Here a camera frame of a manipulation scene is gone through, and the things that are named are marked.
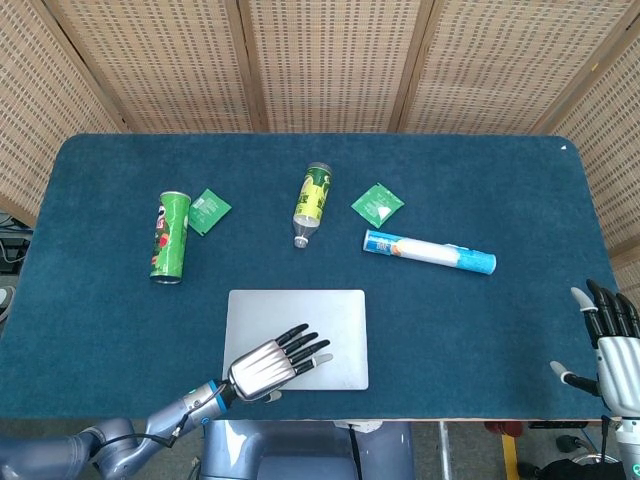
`plastic bottle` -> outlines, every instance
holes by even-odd
[[[326,163],[313,162],[307,167],[298,204],[293,213],[293,228],[296,233],[293,244],[298,248],[305,248],[309,243],[309,237],[320,226],[331,185],[331,175],[331,168]]]

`silver laptop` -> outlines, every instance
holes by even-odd
[[[308,323],[331,345],[333,360],[295,378],[283,390],[366,390],[367,323],[362,290],[232,290],[229,292],[223,378],[238,357],[292,327]]]

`white robotic hand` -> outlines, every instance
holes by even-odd
[[[582,290],[571,293],[580,305],[598,366],[598,381],[579,377],[562,364],[551,368],[563,383],[601,396],[613,416],[622,417],[616,432],[628,479],[640,480],[640,318],[624,295],[614,295],[587,280],[592,301]]]

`bottle cap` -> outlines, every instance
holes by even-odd
[[[296,236],[293,238],[293,244],[298,248],[305,248],[309,240],[304,237]]]

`can lid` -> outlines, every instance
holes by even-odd
[[[293,238],[293,244],[298,248],[305,248],[307,243],[309,243],[309,239],[307,238],[298,235]]]
[[[183,192],[177,192],[175,190],[167,190],[166,192],[162,192],[160,194],[160,197],[162,198],[162,195],[166,195],[168,193],[173,193],[174,195],[182,195],[183,197],[187,197],[189,199],[189,201],[191,201],[191,197],[189,195],[187,195],[186,193],[183,193]]]

